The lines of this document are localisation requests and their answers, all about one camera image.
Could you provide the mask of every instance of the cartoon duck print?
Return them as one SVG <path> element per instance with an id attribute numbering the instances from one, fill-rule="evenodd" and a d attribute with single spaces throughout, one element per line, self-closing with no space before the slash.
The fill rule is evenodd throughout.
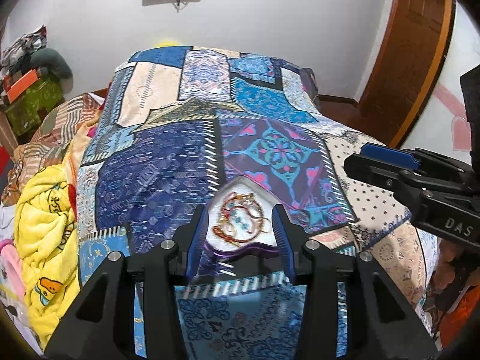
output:
<path id="1" fill-rule="evenodd" d="M 40 295 L 40 302 L 42 302 L 44 306 L 47 306 L 62 286 L 63 283 L 50 280 L 47 277 L 41 277 L 35 285 L 35 291 Z"/>

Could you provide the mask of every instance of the orange box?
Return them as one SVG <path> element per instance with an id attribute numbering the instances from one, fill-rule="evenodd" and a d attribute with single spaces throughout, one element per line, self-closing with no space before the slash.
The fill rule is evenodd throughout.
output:
<path id="1" fill-rule="evenodd" d="M 32 69 L 24 74 L 10 90 L 7 92 L 8 100 L 12 103 L 18 96 L 20 96 L 30 85 L 38 80 L 37 71 Z"/>

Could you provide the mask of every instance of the metal screw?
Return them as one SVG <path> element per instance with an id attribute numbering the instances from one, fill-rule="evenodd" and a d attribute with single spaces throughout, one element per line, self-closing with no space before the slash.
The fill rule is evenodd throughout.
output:
<path id="1" fill-rule="evenodd" d="M 371 255 L 371 253 L 367 252 L 367 251 L 362 251 L 360 252 L 360 259 L 362 261 L 365 261 L 366 263 L 368 263 L 369 261 L 371 261 L 374 257 Z"/>
<path id="2" fill-rule="evenodd" d="M 320 247 L 320 243 L 318 241 L 315 241 L 314 239 L 309 239 L 305 243 L 305 247 L 307 249 L 310 249 L 311 251 L 314 251 L 315 249 L 318 249 Z"/>
<path id="3" fill-rule="evenodd" d="M 175 242 L 172 241 L 171 239 L 166 239 L 166 240 L 162 241 L 160 246 L 162 247 L 162 249 L 172 249 L 172 247 L 175 246 Z"/>
<path id="4" fill-rule="evenodd" d="M 119 251 L 113 251 L 109 253 L 109 260 L 110 261 L 118 261 L 122 257 L 122 254 Z"/>

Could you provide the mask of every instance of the wooden door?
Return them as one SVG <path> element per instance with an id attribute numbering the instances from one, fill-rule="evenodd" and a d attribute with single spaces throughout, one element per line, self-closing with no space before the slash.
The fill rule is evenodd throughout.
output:
<path id="1" fill-rule="evenodd" d="M 357 128 L 398 146 L 436 81 L 451 27 L 452 0 L 394 0 L 383 43 L 358 105 Z"/>

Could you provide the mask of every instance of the door frame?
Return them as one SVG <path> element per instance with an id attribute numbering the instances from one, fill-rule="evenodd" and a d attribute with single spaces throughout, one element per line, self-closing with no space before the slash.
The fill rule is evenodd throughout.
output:
<path id="1" fill-rule="evenodd" d="M 398 129 L 396 135 L 388 144 L 389 147 L 396 148 L 404 142 L 412 128 L 415 126 L 418 118 L 422 114 L 423 109 L 427 105 L 427 100 L 430 98 L 431 93 L 434 90 L 435 84 L 438 80 L 438 76 L 442 71 L 443 63 L 446 59 L 448 47 L 450 45 L 450 39 L 452 37 L 454 21 L 455 1 L 445 0 L 442 27 L 440 29 L 440 37 L 438 39 L 437 47 L 435 49 L 435 54 L 431 61 L 430 69 L 428 70 L 427 76 L 423 81 L 420 92 L 418 93 L 417 98 L 415 99 L 415 102 L 413 103 L 409 113 L 406 115 L 406 118 Z"/>

